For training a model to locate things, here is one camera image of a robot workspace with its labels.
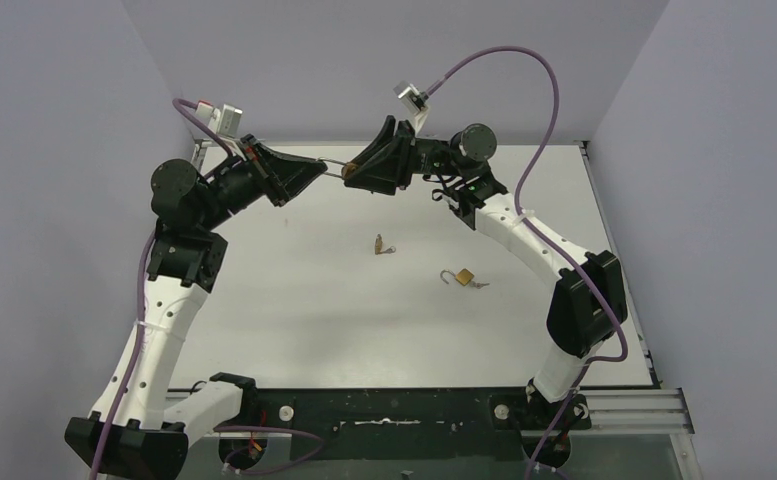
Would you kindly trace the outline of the brass padlock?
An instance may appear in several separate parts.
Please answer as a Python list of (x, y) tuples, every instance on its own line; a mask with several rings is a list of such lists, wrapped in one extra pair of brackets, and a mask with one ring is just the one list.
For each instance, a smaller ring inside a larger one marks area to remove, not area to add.
[(394, 246), (387, 246), (381, 234), (376, 235), (376, 238), (374, 241), (375, 255), (393, 254), (395, 252), (396, 252), (396, 248)]
[(469, 287), (474, 289), (482, 289), (489, 286), (489, 283), (487, 282), (476, 281), (475, 275), (467, 269), (462, 269), (458, 272), (444, 269), (439, 273), (439, 278), (445, 284), (449, 284), (451, 281), (454, 281), (462, 287)]
[(323, 175), (340, 180), (348, 178), (355, 170), (358, 169), (358, 166), (351, 161), (341, 161), (326, 157), (319, 157), (318, 161), (327, 167), (327, 169), (323, 172)]

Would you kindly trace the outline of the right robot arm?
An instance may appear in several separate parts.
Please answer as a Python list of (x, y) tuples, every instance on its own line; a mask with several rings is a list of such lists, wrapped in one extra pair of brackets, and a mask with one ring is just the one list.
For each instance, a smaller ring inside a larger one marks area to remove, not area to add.
[(445, 201), (471, 230), (500, 244), (551, 289), (546, 329), (552, 345), (529, 382), (526, 411), (535, 424), (552, 426), (599, 347), (612, 337), (626, 339), (619, 259), (570, 242), (518, 206), (493, 175), (497, 139), (488, 126), (471, 124), (449, 140), (421, 138), (415, 127), (387, 117), (376, 138), (342, 166), (341, 179), (348, 188), (383, 195), (408, 187), (416, 175), (436, 183), (434, 200)]

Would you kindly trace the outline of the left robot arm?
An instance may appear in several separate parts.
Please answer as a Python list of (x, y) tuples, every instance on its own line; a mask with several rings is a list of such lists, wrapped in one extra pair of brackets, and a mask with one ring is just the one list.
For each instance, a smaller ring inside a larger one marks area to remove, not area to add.
[(91, 478), (174, 479), (196, 441), (225, 423), (245, 427), (259, 418), (249, 377), (215, 374), (175, 405), (168, 390), (222, 269), (228, 244), (219, 226), (259, 199), (286, 205), (326, 171), (321, 160), (275, 151), (251, 136), (231, 142), (207, 173), (178, 158), (154, 170), (157, 221), (142, 251), (132, 331), (103, 393), (64, 433)]

